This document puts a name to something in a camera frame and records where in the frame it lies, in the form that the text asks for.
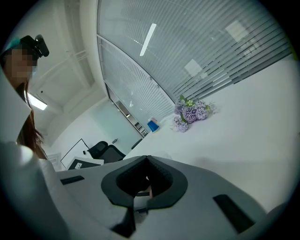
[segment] white desk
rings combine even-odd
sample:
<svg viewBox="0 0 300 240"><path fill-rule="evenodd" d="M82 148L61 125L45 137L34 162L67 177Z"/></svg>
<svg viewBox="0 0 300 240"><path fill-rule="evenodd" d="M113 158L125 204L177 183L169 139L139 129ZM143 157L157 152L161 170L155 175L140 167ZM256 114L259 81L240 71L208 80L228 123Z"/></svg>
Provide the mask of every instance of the white desk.
<svg viewBox="0 0 300 240"><path fill-rule="evenodd" d="M166 152L175 161L216 172L270 211L288 199L299 167L300 75L288 74L297 67L281 60L209 96L205 101L215 102L220 113L185 133L173 132L168 121L125 158Z"/></svg>

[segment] black chair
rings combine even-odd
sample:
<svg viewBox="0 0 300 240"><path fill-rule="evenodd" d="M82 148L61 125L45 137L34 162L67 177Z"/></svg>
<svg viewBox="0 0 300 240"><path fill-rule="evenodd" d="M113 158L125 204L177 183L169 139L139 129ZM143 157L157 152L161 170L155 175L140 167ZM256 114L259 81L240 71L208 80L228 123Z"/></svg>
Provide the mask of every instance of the black chair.
<svg viewBox="0 0 300 240"><path fill-rule="evenodd" d="M143 139L140 139L139 141L137 141L137 142L131 147L131 149L135 148L135 147L141 142L141 140L143 140Z"/></svg>
<svg viewBox="0 0 300 240"><path fill-rule="evenodd" d="M105 141L98 142L95 146L90 148L88 152L94 159L100 159L101 155L105 152L108 144Z"/></svg>
<svg viewBox="0 0 300 240"><path fill-rule="evenodd" d="M114 145L109 145L98 159L103 159L106 164L121 161L125 156Z"/></svg>

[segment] flower bouquet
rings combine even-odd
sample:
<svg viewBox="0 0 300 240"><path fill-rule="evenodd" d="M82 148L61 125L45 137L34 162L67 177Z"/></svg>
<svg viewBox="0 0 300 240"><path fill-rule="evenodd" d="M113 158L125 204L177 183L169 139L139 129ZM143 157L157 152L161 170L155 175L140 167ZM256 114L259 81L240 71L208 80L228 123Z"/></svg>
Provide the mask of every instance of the flower bouquet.
<svg viewBox="0 0 300 240"><path fill-rule="evenodd" d="M209 114L215 113L215 108L212 103L207 105L203 100L194 102L181 95L179 102L175 105L174 113L176 116L172 120L173 127L184 133L188 130L190 123L206 119Z"/></svg>

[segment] window blinds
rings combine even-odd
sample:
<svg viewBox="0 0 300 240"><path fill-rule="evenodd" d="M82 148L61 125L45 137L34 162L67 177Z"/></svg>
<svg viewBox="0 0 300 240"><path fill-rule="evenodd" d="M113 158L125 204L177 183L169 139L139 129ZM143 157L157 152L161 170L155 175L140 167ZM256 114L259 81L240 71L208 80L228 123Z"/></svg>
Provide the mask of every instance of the window blinds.
<svg viewBox="0 0 300 240"><path fill-rule="evenodd" d="M106 84L148 132L148 119L173 112L172 100L129 56L102 37L98 48Z"/></svg>
<svg viewBox="0 0 300 240"><path fill-rule="evenodd" d="M97 33L136 61L173 101L181 94L203 98L291 53L280 26L253 0L102 0ZM117 60L103 61L112 69ZM147 87L141 80L139 90Z"/></svg>

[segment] fluorescent light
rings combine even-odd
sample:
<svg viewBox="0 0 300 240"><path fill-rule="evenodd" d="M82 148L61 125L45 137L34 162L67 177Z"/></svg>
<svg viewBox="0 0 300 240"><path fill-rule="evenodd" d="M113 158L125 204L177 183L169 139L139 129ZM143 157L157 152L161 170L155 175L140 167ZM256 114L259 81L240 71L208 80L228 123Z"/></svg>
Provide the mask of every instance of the fluorescent light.
<svg viewBox="0 0 300 240"><path fill-rule="evenodd" d="M42 101L38 100L37 98L32 96L30 93L28 93L28 98L29 98L30 104L32 104L33 106L35 106L35 107L37 107L41 110L45 110L45 108L47 107L47 104L45 104Z"/></svg>
<svg viewBox="0 0 300 240"><path fill-rule="evenodd" d="M155 28L156 28L156 24L153 23L151 25L150 29L149 29L149 32L148 32L147 37L145 39L144 45L142 46L142 50L141 50L140 56L143 56L145 54L145 51L146 51L147 46L148 46L148 43L150 41L150 38L152 37L152 34L153 34Z"/></svg>

